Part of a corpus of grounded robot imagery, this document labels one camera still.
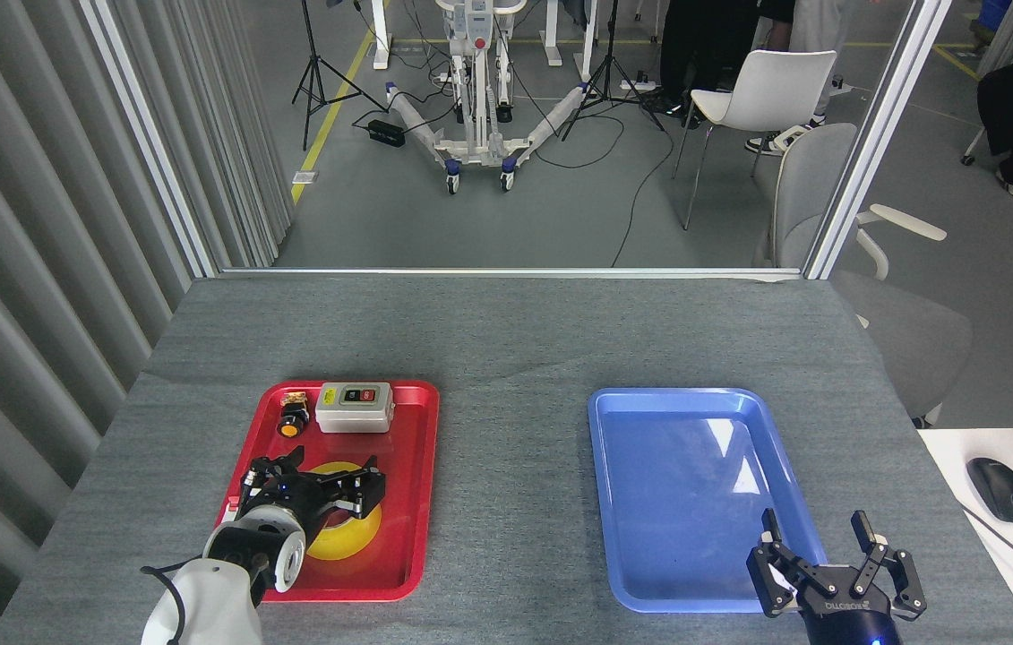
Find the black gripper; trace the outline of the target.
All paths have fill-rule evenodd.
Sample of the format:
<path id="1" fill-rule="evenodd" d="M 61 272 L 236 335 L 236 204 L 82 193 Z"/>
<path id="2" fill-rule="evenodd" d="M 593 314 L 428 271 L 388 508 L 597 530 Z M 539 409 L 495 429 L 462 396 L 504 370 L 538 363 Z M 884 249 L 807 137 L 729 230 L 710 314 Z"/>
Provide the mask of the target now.
<path id="1" fill-rule="evenodd" d="M 875 534 L 864 511 L 851 517 L 865 555 L 859 569 L 814 566 L 793 554 L 782 542 L 773 509 L 765 509 L 761 525 L 759 543 L 746 561 L 761 613 L 772 619 L 800 611 L 811 644 L 902 644 L 891 614 L 912 622 L 927 608 L 914 558 Z M 873 584 L 881 568 L 887 568 L 894 583 L 890 603 Z"/>
<path id="2" fill-rule="evenodd" d="M 241 519 L 264 519 L 268 510 L 289 511 L 305 537 L 315 539 L 335 509 L 363 520 L 386 497 L 386 475 L 379 470 L 378 457 L 370 456 L 354 469 L 298 473 L 304 456 L 305 447 L 298 445 L 285 456 L 251 460 L 243 477 L 243 494 L 254 489 L 260 493 L 241 507 Z"/>

